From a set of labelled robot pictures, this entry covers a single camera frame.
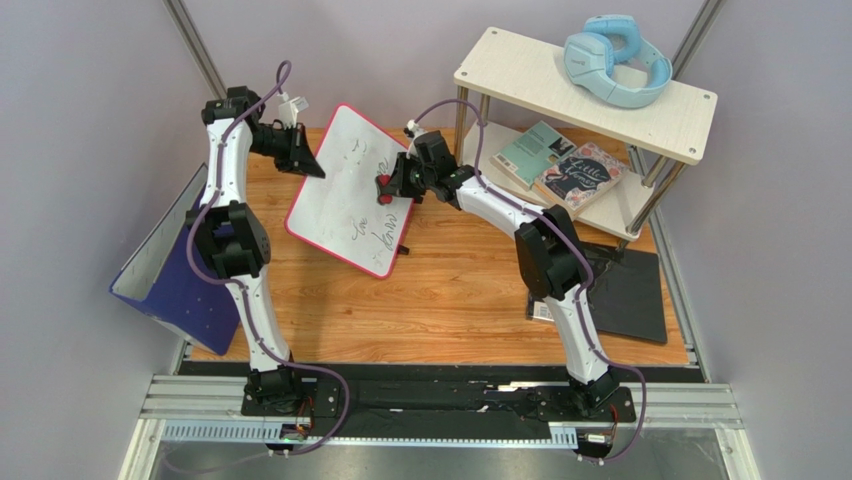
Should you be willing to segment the pink-framed whiteboard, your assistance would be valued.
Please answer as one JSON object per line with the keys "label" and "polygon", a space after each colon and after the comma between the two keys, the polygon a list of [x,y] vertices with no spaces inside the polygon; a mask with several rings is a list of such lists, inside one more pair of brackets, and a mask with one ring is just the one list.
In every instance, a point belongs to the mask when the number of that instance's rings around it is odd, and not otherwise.
{"label": "pink-framed whiteboard", "polygon": [[348,104],[332,114],[315,158],[323,178],[308,177],[285,219],[293,237],[379,279],[387,278],[412,213],[409,199],[378,202],[376,178],[406,150]]}

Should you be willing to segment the black tablet pad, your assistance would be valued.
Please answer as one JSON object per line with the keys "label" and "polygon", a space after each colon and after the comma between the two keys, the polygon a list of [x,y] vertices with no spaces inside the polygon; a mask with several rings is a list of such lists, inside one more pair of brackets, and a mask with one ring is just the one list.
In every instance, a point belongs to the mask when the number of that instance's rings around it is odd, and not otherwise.
{"label": "black tablet pad", "polygon": [[587,297],[596,330],[667,344],[659,256],[589,242],[582,247],[594,271]]}

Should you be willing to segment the teal book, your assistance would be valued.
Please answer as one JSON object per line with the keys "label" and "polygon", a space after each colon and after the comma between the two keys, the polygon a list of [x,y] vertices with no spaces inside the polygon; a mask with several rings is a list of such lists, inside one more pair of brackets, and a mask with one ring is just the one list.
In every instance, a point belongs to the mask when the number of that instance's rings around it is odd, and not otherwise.
{"label": "teal book", "polygon": [[539,121],[491,157],[496,169],[524,190],[548,168],[567,158],[578,146],[550,124]]}

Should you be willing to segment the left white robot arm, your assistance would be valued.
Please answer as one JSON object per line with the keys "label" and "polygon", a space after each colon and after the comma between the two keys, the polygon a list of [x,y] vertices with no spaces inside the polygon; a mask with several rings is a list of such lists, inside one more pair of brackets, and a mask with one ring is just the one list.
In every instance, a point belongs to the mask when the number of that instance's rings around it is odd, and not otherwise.
{"label": "left white robot arm", "polygon": [[206,103],[201,119],[210,142],[210,172],[200,205],[186,213],[190,268],[203,281],[224,286],[236,305],[250,346],[244,415],[294,415],[307,395],[291,350],[277,324],[268,282],[270,239],[247,203],[248,157],[270,157],[283,172],[323,179],[305,127],[296,116],[301,98],[285,99],[280,119],[261,122],[265,98],[246,86],[230,87]]}

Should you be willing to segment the dark floral book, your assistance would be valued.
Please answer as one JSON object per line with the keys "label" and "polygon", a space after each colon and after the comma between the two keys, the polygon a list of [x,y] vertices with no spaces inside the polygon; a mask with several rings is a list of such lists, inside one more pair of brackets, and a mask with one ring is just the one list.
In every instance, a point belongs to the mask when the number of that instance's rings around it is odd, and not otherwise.
{"label": "dark floral book", "polygon": [[628,172],[627,164],[597,144],[587,142],[543,171],[535,179],[533,188],[575,219]]}

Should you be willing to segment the light blue headphones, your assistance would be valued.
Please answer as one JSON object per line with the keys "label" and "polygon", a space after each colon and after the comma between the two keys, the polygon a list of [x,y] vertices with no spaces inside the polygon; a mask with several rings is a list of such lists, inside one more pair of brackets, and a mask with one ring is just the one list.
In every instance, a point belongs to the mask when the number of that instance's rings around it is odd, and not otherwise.
{"label": "light blue headphones", "polygon": [[[615,79],[615,67],[637,62],[646,69],[646,83],[631,87]],[[563,47],[568,80],[599,100],[623,109],[654,103],[673,78],[669,58],[647,41],[630,15],[598,15],[586,20],[580,32]]]}

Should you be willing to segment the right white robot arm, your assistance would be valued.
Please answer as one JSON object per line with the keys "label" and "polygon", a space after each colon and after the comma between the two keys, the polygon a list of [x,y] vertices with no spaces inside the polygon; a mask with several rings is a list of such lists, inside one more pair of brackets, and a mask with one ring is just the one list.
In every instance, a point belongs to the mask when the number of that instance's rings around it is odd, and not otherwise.
{"label": "right white robot arm", "polygon": [[404,130],[410,144],[396,157],[391,175],[376,179],[377,200],[416,203],[427,192],[475,215],[512,237],[522,280],[542,299],[557,326],[579,411],[601,408],[618,387],[591,318],[587,289],[593,271],[573,222],[561,207],[544,209],[522,201],[488,180],[476,167],[460,165],[443,135],[416,126]]}

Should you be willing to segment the red heart-shaped eraser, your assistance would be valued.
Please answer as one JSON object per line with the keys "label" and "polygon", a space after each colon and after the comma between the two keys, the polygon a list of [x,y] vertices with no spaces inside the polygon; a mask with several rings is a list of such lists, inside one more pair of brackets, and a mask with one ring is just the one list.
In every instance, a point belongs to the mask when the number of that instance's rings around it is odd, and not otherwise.
{"label": "red heart-shaped eraser", "polygon": [[393,201],[392,177],[388,174],[380,174],[375,178],[377,188],[377,202],[380,205],[388,205]]}

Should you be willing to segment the white two-tier shelf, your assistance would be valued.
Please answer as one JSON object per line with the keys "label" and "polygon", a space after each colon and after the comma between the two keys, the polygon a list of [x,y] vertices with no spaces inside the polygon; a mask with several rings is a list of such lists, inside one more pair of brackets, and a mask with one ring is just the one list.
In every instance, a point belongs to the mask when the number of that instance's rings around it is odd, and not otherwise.
{"label": "white two-tier shelf", "polygon": [[621,141],[637,155],[656,154],[648,172],[628,172],[577,217],[629,242],[638,239],[680,173],[703,159],[718,102],[714,92],[673,81],[648,107],[605,105],[568,81],[561,47],[497,27],[474,44],[454,83],[459,98],[477,92],[483,107],[507,102]]}

